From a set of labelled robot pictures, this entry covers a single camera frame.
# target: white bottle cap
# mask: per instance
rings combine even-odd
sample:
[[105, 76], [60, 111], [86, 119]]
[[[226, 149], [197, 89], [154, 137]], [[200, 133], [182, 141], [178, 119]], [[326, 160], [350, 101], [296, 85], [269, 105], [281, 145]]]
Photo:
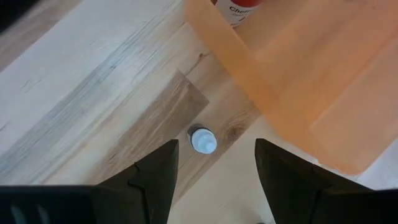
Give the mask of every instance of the white bottle cap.
[[217, 148], [217, 139], [214, 134], [205, 129], [197, 129], [191, 137], [193, 148], [203, 154], [211, 154]]

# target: bottle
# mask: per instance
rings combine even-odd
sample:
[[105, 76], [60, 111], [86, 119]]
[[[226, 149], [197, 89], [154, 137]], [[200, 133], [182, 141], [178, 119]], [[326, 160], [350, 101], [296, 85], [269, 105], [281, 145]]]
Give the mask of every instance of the bottle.
[[211, 154], [217, 148], [215, 135], [201, 124], [194, 124], [188, 129], [188, 139], [196, 152]]
[[238, 26], [262, 0], [211, 0], [232, 27]]

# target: translucent orange bin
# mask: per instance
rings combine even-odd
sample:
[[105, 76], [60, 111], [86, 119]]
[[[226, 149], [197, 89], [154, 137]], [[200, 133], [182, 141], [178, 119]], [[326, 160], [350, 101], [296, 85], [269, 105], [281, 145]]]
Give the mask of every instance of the translucent orange bin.
[[210, 0], [188, 22], [286, 140], [346, 174], [398, 136], [398, 1], [267, 0], [232, 29]]

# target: red and white can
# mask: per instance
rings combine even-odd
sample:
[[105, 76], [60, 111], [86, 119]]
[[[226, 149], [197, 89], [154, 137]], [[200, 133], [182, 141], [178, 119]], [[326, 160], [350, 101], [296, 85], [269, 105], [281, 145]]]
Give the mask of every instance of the red and white can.
[[211, 0], [232, 27], [238, 26], [262, 0]]

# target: wooden floor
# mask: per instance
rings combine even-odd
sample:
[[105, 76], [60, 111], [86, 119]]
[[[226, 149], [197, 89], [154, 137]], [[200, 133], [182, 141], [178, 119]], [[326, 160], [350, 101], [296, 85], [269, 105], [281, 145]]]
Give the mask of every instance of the wooden floor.
[[[169, 223], [272, 223], [255, 138], [317, 161], [273, 132], [181, 0], [79, 2], [44, 1], [0, 36], [0, 184], [97, 184], [177, 138]], [[190, 147], [195, 123], [216, 134], [214, 154]], [[349, 178], [398, 187], [394, 148]]]

